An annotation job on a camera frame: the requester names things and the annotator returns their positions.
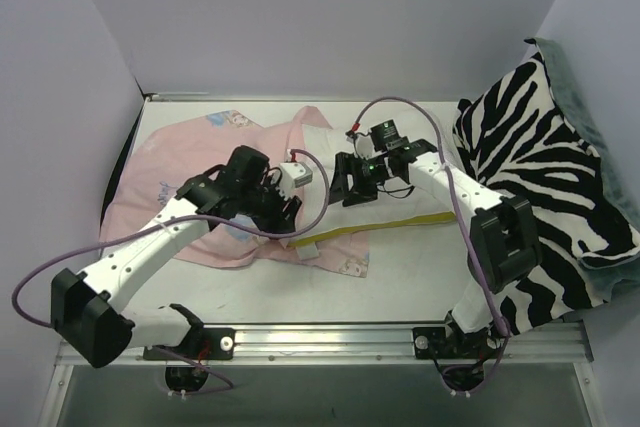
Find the pink cloth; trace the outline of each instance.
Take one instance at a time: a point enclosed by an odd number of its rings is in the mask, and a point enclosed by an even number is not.
[[[277,165],[284,160],[288,148],[304,148],[303,124],[331,127],[317,108],[304,107],[291,122],[268,128],[230,110],[157,130],[129,159],[115,198],[107,209],[101,240],[113,240],[138,231],[188,178],[213,165],[225,164],[238,145],[263,152],[272,166]],[[236,221],[254,226],[245,216],[238,216]],[[317,246],[319,258],[301,261],[294,249],[285,249],[279,242],[222,225],[183,249],[176,258],[225,268],[249,265],[257,257],[366,277],[369,266],[366,232],[318,242]]]

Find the screw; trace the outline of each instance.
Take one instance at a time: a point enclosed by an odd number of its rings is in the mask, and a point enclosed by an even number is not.
[[[233,339],[231,339],[231,337],[223,337],[220,339],[220,348],[223,352],[229,352],[233,349]]]
[[[419,335],[413,342],[416,349],[425,350],[429,346],[429,340],[424,335]]]

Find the yellow stripe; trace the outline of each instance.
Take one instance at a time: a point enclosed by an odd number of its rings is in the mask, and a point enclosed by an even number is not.
[[[362,232],[364,230],[377,230],[377,229],[390,229],[392,227],[404,227],[407,225],[428,225],[428,224],[441,224],[444,222],[451,222],[455,220],[456,216],[451,212],[443,212],[441,214],[429,214],[418,215],[406,220],[396,220],[394,222],[384,222],[381,224],[366,224],[366,225],[354,225],[353,227],[340,227],[339,229],[330,230],[329,232],[323,232],[322,234],[312,235],[311,237],[305,237],[304,239],[297,239],[289,243],[291,247],[303,247],[305,245],[312,244],[313,242],[320,242],[321,240],[332,239],[338,235],[353,234],[354,232]]]

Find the blue fabric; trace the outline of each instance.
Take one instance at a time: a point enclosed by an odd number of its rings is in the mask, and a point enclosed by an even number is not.
[[[577,88],[577,82],[569,68],[569,63],[560,45],[541,38],[528,39],[534,44],[544,59],[549,84],[554,101],[580,137],[589,142],[598,151],[601,158],[601,171],[604,197],[615,206],[627,221],[640,230],[640,211],[625,193],[616,175],[615,163],[600,131],[595,126]],[[590,269],[583,265],[593,287],[606,300],[640,288],[640,259],[624,265],[609,268]]]

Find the zebra print fabric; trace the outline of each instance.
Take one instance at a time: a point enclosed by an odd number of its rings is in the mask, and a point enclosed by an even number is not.
[[[515,334],[603,302],[583,268],[633,260],[640,235],[603,196],[600,157],[554,102],[540,53],[460,102],[454,140],[469,175],[531,202],[542,263],[503,292]]]

